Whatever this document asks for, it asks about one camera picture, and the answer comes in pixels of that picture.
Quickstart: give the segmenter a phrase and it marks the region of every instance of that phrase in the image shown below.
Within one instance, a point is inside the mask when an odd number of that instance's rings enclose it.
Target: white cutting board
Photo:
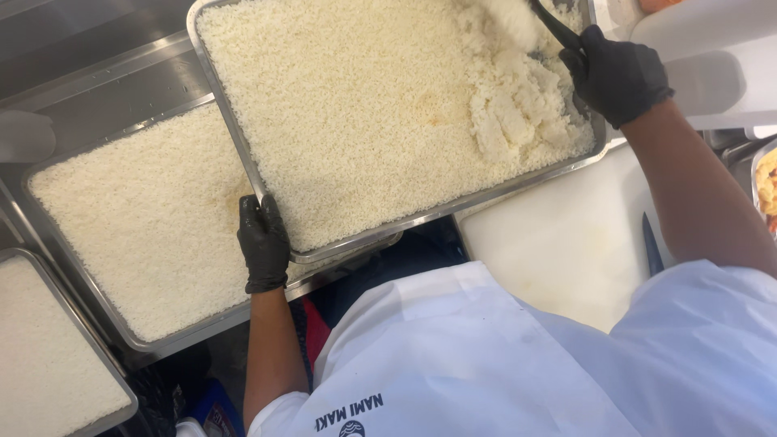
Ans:
[[[642,234],[647,212],[667,267],[644,173],[630,147],[557,177],[459,224],[473,259],[534,307],[604,332],[648,279]]]

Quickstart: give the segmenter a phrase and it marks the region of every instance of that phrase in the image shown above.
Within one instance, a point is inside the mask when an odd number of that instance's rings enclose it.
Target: gloved hand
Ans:
[[[577,95],[615,129],[674,95],[652,48],[607,40],[595,24],[580,39],[587,62],[580,52],[566,48],[559,57],[570,70]]]
[[[248,268],[246,293],[264,293],[286,285],[291,248],[273,196],[264,196],[261,208],[253,194],[240,198],[238,241]]]

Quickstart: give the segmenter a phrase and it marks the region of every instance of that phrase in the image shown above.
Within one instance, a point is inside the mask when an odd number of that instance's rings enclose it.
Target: person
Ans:
[[[777,435],[775,243],[673,103],[657,53],[596,26],[581,41],[560,57],[629,140],[681,263],[639,287],[610,334],[532,308],[477,261],[387,282],[332,329],[310,393],[283,221],[271,196],[243,198],[251,437]]]

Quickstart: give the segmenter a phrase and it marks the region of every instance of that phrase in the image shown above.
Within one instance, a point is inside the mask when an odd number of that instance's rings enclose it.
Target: rice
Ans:
[[[30,190],[141,340],[248,299],[235,232],[253,190],[217,105],[46,168]]]
[[[541,26],[538,50],[560,48]],[[242,0],[197,28],[299,251],[593,145],[560,61],[512,47],[480,5]]]
[[[131,401],[23,257],[0,264],[0,429],[59,437]]]

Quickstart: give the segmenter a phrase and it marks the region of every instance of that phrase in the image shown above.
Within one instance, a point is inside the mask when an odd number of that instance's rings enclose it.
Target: red cloth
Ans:
[[[319,357],[321,350],[324,349],[326,339],[332,330],[326,326],[321,314],[308,299],[308,296],[302,298],[305,305],[305,314],[308,316],[308,331],[305,335],[305,345],[308,347],[308,360],[311,370],[315,370],[315,359]]]

